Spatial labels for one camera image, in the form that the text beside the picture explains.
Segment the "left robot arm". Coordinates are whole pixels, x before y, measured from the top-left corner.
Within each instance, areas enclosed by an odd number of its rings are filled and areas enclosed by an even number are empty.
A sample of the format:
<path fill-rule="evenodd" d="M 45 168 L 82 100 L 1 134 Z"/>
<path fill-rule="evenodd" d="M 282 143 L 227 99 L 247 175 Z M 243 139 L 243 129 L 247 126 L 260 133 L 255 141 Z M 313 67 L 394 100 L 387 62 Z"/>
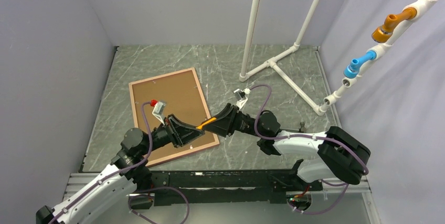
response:
<path fill-rule="evenodd" d="M 172 114 L 148 132 L 129 129 L 111 163 L 70 198 L 54 207 L 41 207 L 36 223 L 91 223 L 125 195 L 142 193 L 155 185 L 146 166 L 154 150 L 167 144 L 182 147 L 204 134 L 201 126 L 184 123 Z"/>

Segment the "orange handled screwdriver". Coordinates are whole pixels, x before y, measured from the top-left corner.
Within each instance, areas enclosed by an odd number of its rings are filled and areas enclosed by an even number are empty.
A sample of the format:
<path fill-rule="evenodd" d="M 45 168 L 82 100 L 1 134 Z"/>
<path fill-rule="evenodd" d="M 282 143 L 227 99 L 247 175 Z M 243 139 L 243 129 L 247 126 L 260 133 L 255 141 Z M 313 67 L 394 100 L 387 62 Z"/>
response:
<path fill-rule="evenodd" d="M 217 119 L 215 117 L 212 117 L 212 118 L 206 120 L 205 122 L 203 122 L 201 125 L 197 126 L 196 128 L 199 130 L 202 130 L 205 125 L 208 125 L 209 123 L 212 123 L 215 120 L 217 120 Z"/>

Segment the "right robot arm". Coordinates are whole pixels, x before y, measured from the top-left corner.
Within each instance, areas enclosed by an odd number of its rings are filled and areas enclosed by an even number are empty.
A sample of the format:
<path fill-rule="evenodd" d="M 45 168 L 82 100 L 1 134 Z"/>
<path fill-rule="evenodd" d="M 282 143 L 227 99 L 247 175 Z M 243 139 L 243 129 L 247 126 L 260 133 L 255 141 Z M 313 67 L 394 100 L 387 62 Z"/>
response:
<path fill-rule="evenodd" d="M 198 129 L 219 136 L 245 133 L 258 137 L 257 145 L 267 155 L 297 155 L 299 159 L 289 176 L 289 183 L 296 190 L 316 180 L 334 177 L 357 185 L 368 174 L 370 149 L 338 126 L 319 133 L 292 133 L 283 130 L 269 110 L 262 110 L 253 118 L 228 103 Z"/>

